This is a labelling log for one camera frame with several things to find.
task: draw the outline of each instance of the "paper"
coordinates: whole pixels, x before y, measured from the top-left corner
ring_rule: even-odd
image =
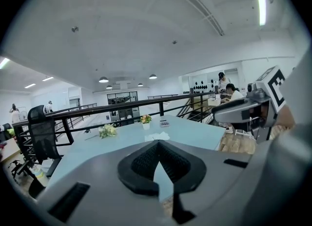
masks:
[[[147,135],[145,136],[145,142],[147,141],[153,141],[155,139],[160,139],[160,140],[169,140],[170,137],[169,135],[166,133],[166,132],[162,132],[162,133],[154,133],[154,134],[151,134],[151,135]]]

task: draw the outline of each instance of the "white vase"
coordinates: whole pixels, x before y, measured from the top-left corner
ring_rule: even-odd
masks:
[[[144,130],[150,129],[150,123],[143,123],[142,125]]]

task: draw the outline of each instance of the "black metal railing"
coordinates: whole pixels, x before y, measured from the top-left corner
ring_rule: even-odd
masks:
[[[199,116],[199,119],[197,121],[202,123],[203,119],[209,115],[209,114],[206,114],[205,112],[203,112],[203,102],[207,100],[207,99],[204,100],[203,96],[214,95],[214,94],[215,94],[214,92],[206,92],[206,93],[198,93],[198,94],[179,95],[179,96],[178,95],[163,95],[163,97],[164,96],[166,96],[166,97],[156,98],[156,99],[147,99],[147,100],[141,100],[141,101],[134,101],[134,102],[129,102],[129,103],[117,103],[117,104],[106,105],[106,106],[92,106],[92,107],[88,107],[85,109],[76,109],[76,108],[79,108],[79,106],[78,106],[78,107],[70,108],[71,111],[68,111],[68,109],[65,109],[62,111],[49,113],[46,116],[54,118],[55,121],[62,121],[64,130],[55,131],[55,135],[57,136],[57,135],[60,135],[63,133],[65,133],[67,135],[67,138],[69,141],[68,144],[57,144],[57,146],[64,146],[64,145],[71,145],[74,142],[72,132],[94,129],[94,128],[98,128],[98,127],[101,127],[101,126],[104,126],[105,124],[107,124],[107,123],[103,123],[103,124],[97,124],[97,125],[92,125],[92,126],[74,129],[72,122],[74,122],[75,120],[72,120],[72,118],[81,118],[84,116],[90,116],[92,114],[111,112],[111,111],[116,111],[116,110],[120,110],[120,109],[130,109],[130,108],[135,108],[135,107],[140,107],[140,106],[145,106],[145,105],[157,103],[159,105],[159,112],[150,113],[149,114],[150,116],[157,115],[157,114],[159,114],[160,116],[164,116],[164,114],[166,112],[182,108],[183,112],[179,112],[179,114],[177,116],[183,117],[189,113],[192,113],[193,111],[200,110],[200,112],[198,114],[192,116],[191,118]],[[194,100],[195,97],[200,97],[200,101],[191,102]],[[174,107],[171,109],[164,109],[163,104],[165,102],[174,101],[174,100],[181,100],[181,99],[190,99],[190,100],[187,101],[187,103],[185,105]],[[194,104],[198,104],[198,103],[200,103],[199,108],[192,109],[191,111],[188,111],[188,109],[186,109],[186,107],[194,107]],[[140,117],[133,117],[133,118],[128,118],[128,119],[124,119],[124,120],[118,120],[118,121],[110,122],[109,124],[117,124],[119,126],[122,126],[123,124],[128,124],[128,122],[133,122],[134,120],[137,120],[139,118]],[[28,121],[21,121],[18,123],[14,123],[13,128],[15,129],[17,127],[21,127],[21,126],[25,126],[25,125],[28,125]],[[34,154],[34,152],[31,152],[28,150],[28,147],[31,147],[31,140],[28,139],[27,141],[22,142],[22,138],[24,138],[24,137],[30,138],[29,135],[25,135],[25,133],[28,133],[28,131],[23,132],[21,134],[18,134],[18,130],[15,130],[15,132],[16,132],[18,145],[21,149],[21,152],[24,154],[26,159],[33,161],[35,159],[35,157],[34,157],[35,154]]]
[[[178,95],[179,94],[148,96],[147,99],[161,99],[161,98],[167,98],[167,97],[174,97],[174,96],[178,96]]]

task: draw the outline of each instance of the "person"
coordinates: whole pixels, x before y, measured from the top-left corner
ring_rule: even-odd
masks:
[[[45,110],[44,111],[45,113],[53,112],[53,110],[52,110],[52,102],[51,101],[49,101],[49,103],[45,106],[44,110]]]
[[[227,84],[225,88],[226,88],[226,92],[231,95],[231,98],[222,99],[223,103],[233,101],[236,99],[241,99],[244,97],[243,94],[241,94],[239,91],[235,89],[235,86],[232,83]]]
[[[15,104],[12,104],[12,108],[9,111],[12,113],[12,123],[17,123],[20,121],[20,111],[16,108]]]
[[[226,85],[231,83],[231,80],[227,77],[225,77],[225,74],[223,72],[219,72],[219,84],[218,88],[220,89],[220,92],[226,89]]]

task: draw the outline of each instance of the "table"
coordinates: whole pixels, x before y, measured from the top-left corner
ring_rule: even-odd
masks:
[[[15,142],[14,138],[10,138],[6,141],[6,146],[4,146],[1,158],[1,163],[4,164],[5,162],[12,159],[14,156],[20,153],[20,148],[18,147],[17,143]]]
[[[160,119],[166,119],[170,126],[160,127]],[[153,118],[149,130],[144,130],[141,123],[120,127],[117,129],[116,137],[101,139],[98,136],[98,129],[93,129],[91,133],[83,134],[79,140],[74,141],[69,152],[58,164],[47,188],[94,156],[145,142],[145,136],[161,132],[167,133],[171,141],[205,149],[218,150],[225,128],[165,115]],[[161,201],[170,196],[173,185],[162,168],[157,167],[154,181],[160,186],[159,199]]]

